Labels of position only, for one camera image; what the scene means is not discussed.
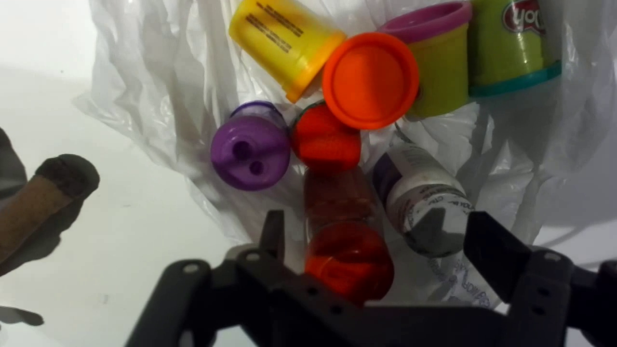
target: black metal bracket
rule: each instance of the black metal bracket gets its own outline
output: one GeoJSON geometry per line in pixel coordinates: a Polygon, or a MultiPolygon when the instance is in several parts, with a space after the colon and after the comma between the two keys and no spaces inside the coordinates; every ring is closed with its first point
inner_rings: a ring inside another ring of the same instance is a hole
{"type": "Polygon", "coordinates": [[[487,213],[470,215],[464,252],[510,302],[506,315],[474,306],[354,306],[281,263],[281,227],[283,213],[269,211],[260,244],[231,248],[213,269],[202,259],[171,263],[127,344],[171,347],[182,331],[198,347],[213,344],[215,331],[231,325],[256,344],[292,347],[553,347],[564,344],[566,325],[597,344],[612,340],[614,298],[605,298],[614,292],[614,265],[582,271],[562,254],[528,248],[487,213]]]}

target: clear plastic bag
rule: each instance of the clear plastic bag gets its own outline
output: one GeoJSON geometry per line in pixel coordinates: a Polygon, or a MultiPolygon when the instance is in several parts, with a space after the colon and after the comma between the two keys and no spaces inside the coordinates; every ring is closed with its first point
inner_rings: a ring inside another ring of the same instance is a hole
{"type": "MultiPolygon", "coordinates": [[[[441,0],[302,0],[346,34],[373,30],[385,18],[441,0]]],[[[236,240],[258,236],[267,207],[287,211],[288,246],[302,261],[298,161],[261,192],[223,184],[207,163],[211,132],[248,99],[290,105],[277,84],[227,36],[238,0],[90,0],[98,51],[88,109],[138,142],[155,161],[194,182],[194,200],[236,240]]],[[[522,240],[539,231],[535,198],[556,177],[585,163],[617,111],[617,1],[539,0],[547,47],[562,72],[531,88],[481,98],[423,121],[398,121],[364,134],[362,167],[395,142],[412,138],[462,182],[477,209],[487,209],[522,240]]],[[[495,294],[462,254],[425,259],[395,231],[387,234],[396,279],[383,302],[495,304],[495,294]]]]}

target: purple lid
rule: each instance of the purple lid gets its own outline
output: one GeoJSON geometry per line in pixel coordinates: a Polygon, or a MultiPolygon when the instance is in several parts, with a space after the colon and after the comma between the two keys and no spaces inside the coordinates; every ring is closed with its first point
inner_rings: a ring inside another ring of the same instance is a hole
{"type": "Polygon", "coordinates": [[[234,117],[221,125],[209,148],[215,173],[234,188],[260,190],[277,182],[288,165],[285,130],[261,117],[234,117]]]}
{"type": "Polygon", "coordinates": [[[472,17],[468,1],[445,1],[404,13],[387,20],[379,30],[404,42],[418,42],[452,30],[472,17]]]}
{"type": "Polygon", "coordinates": [[[229,113],[229,119],[231,117],[246,117],[246,115],[248,117],[263,117],[263,119],[273,121],[279,126],[285,126],[285,117],[271,101],[254,99],[254,101],[240,103],[238,107],[234,107],[229,113]]]}

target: orange lid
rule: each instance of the orange lid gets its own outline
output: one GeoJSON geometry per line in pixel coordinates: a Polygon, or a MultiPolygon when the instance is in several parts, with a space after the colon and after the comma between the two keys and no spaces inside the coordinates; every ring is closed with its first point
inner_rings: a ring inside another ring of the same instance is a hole
{"type": "Polygon", "coordinates": [[[314,234],[304,269],[354,304],[381,298],[393,281],[393,263],[381,234],[350,221],[314,234]]]}
{"type": "Polygon", "coordinates": [[[304,109],[290,128],[294,153],[315,171],[344,171],[358,165],[360,130],[346,126],[323,101],[304,109]]]}
{"type": "Polygon", "coordinates": [[[396,121],[418,92],[418,65],[402,40],[366,32],[342,42],[323,69],[325,103],[339,121],[379,128],[396,121]]]}

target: plastic container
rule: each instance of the plastic container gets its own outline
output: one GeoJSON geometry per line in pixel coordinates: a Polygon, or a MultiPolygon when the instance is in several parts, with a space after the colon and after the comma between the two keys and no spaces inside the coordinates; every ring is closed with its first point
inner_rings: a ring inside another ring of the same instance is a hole
{"type": "Polygon", "coordinates": [[[242,0],[229,34],[281,84],[290,101],[302,96],[344,40],[339,28],[294,0],[242,0]]]}
{"type": "Polygon", "coordinates": [[[468,1],[445,1],[387,20],[379,30],[404,40],[422,74],[412,115],[447,113],[468,101],[468,1]]]}
{"type": "Polygon", "coordinates": [[[308,105],[290,126],[294,153],[314,171],[335,173],[358,167],[360,130],[333,117],[319,101],[308,105]]]}
{"type": "Polygon", "coordinates": [[[543,59],[555,72],[560,71],[562,0],[537,0],[543,28],[543,59]]]}
{"type": "Polygon", "coordinates": [[[393,263],[381,238],[377,198],[362,171],[308,169],[304,209],[306,273],[354,304],[381,298],[393,281],[393,263]]]}
{"type": "Polygon", "coordinates": [[[373,165],[371,182],[412,250],[443,258],[462,248],[472,205],[460,182],[423,148],[406,142],[387,150],[373,165]]]}
{"type": "Polygon", "coordinates": [[[470,90],[501,94],[558,74],[547,57],[537,0],[472,0],[470,90]]]}
{"type": "Polygon", "coordinates": [[[366,32],[342,42],[323,69],[323,96],[331,113],[354,128],[396,121],[416,98],[418,67],[391,34],[366,32]]]}
{"type": "Polygon", "coordinates": [[[240,190],[275,184],[287,171],[290,146],[283,115],[269,101],[248,101],[231,111],[209,146],[215,173],[240,190]]]}

